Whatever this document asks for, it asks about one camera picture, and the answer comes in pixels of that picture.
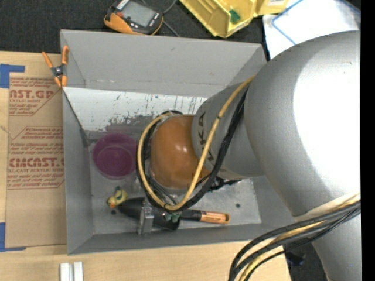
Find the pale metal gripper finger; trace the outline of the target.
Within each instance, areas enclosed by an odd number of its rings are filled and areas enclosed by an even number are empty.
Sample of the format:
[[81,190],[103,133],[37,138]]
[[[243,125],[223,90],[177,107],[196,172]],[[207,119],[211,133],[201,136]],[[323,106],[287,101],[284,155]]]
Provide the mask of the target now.
[[137,227],[137,234],[138,235],[148,235],[152,232],[153,228],[153,218],[144,218],[140,220],[139,225]]
[[141,218],[142,219],[153,219],[154,218],[154,208],[149,202],[144,201],[142,203]]

